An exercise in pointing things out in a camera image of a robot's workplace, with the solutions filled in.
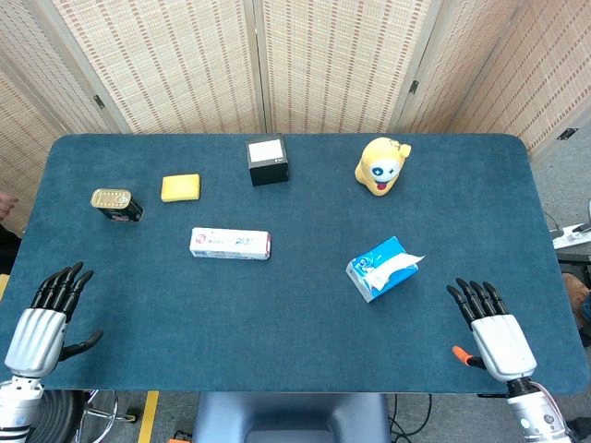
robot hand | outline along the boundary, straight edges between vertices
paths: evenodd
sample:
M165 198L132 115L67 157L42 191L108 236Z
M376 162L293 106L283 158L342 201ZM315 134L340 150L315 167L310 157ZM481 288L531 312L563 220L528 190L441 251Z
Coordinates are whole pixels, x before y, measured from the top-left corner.
M84 285L94 271L79 279L83 263L60 270L39 287L29 309L20 317L8 348L5 365L16 376L41 378L52 372L58 361L87 351L103 336L101 330L80 344L63 347L67 324L78 304Z
M536 358L497 290L486 282L484 288L475 281L470 285L462 279L456 282L464 294L453 286L447 290L460 306L482 357L469 355L459 346L453 347L453 353L466 365L488 370L498 381L531 376L536 369Z
M542 385L529 378L536 369L536 358L497 290L486 282L484 288L475 281L468 285L456 279L456 283L462 292L453 286L447 290L460 307L482 357L453 346L455 356L465 365L485 369L507 383L507 402L527 441L570 443L558 405Z
M82 266L76 263L46 279L18 321L5 360L14 376L0 383L2 441L24 443L43 394L41 377L51 373L58 362L89 350L103 336L97 330L88 340L64 347L67 324L93 274L89 270L75 280Z

yellow tape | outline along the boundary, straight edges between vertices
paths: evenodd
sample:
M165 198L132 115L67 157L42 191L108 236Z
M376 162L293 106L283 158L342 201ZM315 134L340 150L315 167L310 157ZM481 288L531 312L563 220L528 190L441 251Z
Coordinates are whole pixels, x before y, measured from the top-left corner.
M8 285L8 277L10 276L6 274L0 274L0 302L2 301L4 291L6 289L6 286Z
M156 406L158 405L158 393L157 390L148 391L144 414L141 418L138 443L150 443L151 430L154 427L154 418L156 417Z

yellow sponge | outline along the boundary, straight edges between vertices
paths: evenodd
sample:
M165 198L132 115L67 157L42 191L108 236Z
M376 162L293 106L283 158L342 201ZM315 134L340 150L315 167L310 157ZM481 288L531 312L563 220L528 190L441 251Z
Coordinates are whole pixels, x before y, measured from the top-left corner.
M164 203L180 200L199 200L199 174L169 175L163 177Z

tin can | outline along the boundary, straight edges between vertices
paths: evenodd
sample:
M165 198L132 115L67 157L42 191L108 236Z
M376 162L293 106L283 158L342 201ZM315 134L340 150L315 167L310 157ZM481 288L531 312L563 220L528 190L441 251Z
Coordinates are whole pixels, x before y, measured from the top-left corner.
M118 222L139 222L144 212L126 189L97 189L92 193L90 204L107 219Z

black box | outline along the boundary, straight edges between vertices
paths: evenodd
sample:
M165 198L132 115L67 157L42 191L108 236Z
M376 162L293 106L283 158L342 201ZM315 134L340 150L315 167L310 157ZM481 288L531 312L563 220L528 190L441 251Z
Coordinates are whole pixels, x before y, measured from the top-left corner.
M269 134L249 140L247 157L253 186L287 181L287 153L281 134Z

